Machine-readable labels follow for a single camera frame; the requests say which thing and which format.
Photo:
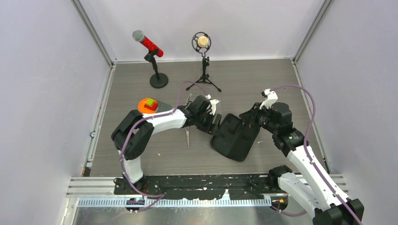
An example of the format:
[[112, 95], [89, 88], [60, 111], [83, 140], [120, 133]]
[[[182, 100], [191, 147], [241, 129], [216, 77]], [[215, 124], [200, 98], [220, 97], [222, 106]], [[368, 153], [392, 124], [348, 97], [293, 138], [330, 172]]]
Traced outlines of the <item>silver thinning scissors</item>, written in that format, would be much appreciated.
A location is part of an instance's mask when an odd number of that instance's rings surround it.
[[190, 132], [189, 132], [189, 127], [185, 127], [185, 133], [186, 133], [186, 142], [187, 142], [187, 148], [190, 147]]

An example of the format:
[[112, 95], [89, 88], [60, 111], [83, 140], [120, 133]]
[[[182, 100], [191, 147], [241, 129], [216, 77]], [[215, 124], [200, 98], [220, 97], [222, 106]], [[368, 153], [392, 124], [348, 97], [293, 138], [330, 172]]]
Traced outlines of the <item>black tool pouch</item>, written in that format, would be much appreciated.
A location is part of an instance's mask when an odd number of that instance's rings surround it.
[[259, 132], [258, 124], [249, 126], [239, 117], [228, 113], [219, 126], [218, 135], [212, 137], [210, 146], [224, 157], [242, 162]]

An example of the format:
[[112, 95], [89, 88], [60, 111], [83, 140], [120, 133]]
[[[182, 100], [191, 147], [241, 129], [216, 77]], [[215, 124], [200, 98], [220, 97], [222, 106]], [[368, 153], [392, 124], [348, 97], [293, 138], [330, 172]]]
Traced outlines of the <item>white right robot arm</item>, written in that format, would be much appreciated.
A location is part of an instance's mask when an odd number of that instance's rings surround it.
[[268, 187], [291, 195], [311, 216], [314, 225], [360, 225], [364, 206], [351, 199], [329, 176], [314, 156], [307, 138], [293, 126], [292, 112], [285, 103], [270, 107], [255, 103], [239, 116], [247, 125], [258, 125], [272, 134], [275, 146], [300, 171], [306, 183], [286, 166], [269, 171]]

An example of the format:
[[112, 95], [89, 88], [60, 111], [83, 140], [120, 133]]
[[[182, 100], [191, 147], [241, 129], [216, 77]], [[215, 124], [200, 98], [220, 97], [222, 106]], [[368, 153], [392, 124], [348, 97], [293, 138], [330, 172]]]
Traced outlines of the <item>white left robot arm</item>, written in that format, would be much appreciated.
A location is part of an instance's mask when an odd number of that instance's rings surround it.
[[133, 194], [139, 194], [144, 188], [140, 156], [152, 135], [191, 126], [210, 135], [216, 134], [221, 119], [216, 112], [218, 103], [219, 100], [210, 95], [199, 95], [193, 101], [165, 112], [145, 114], [138, 110], [130, 111], [111, 134], [111, 140], [120, 152], [126, 188]]

